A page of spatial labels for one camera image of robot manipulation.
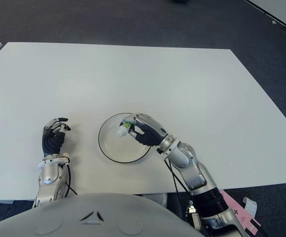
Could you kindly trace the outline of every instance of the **clear glass bowl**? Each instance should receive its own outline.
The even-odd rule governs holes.
[[[137,142],[130,135],[117,138],[117,132],[122,119],[129,114],[117,114],[108,118],[98,134],[98,143],[104,155],[118,163],[132,163],[146,155],[150,147]]]

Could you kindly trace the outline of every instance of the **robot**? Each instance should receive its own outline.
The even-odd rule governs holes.
[[[44,158],[39,164],[42,172],[33,208],[1,221],[0,237],[203,236],[163,206],[143,197],[93,193],[66,198],[71,185],[70,156],[60,155],[65,133],[70,130],[66,121],[67,118],[55,118],[44,127]],[[180,172],[210,236],[248,237],[189,144],[170,135],[149,115],[131,114],[121,125],[129,122],[130,136],[144,145],[157,146],[169,169],[166,161]]]

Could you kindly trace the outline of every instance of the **robotic arm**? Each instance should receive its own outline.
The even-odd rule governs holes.
[[[180,172],[193,197],[202,223],[210,232],[232,226],[242,237],[248,237],[233,210],[226,204],[212,176],[198,161],[194,149],[189,144],[169,135],[161,124],[148,115],[133,114],[122,121],[127,122],[134,125],[129,129],[132,137],[144,145],[158,146],[157,152]],[[144,134],[136,132],[135,126]]]
[[[71,172],[69,167],[70,156],[68,153],[60,155],[60,148],[65,140],[65,132],[70,127],[63,122],[67,118],[52,119],[43,128],[42,149],[44,158],[39,164],[39,191],[33,207],[40,206],[51,201],[62,199],[68,195],[71,185]]]

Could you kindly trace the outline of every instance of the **floor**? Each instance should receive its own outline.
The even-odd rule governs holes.
[[[244,0],[0,0],[0,42],[9,41],[228,48],[286,117],[286,28]],[[286,184],[227,192],[257,201],[268,236],[286,236]],[[0,204],[0,220],[31,205]]]

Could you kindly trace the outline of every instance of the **green object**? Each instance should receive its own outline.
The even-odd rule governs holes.
[[[122,126],[125,126],[126,128],[130,127],[132,124],[130,122],[124,123]]]

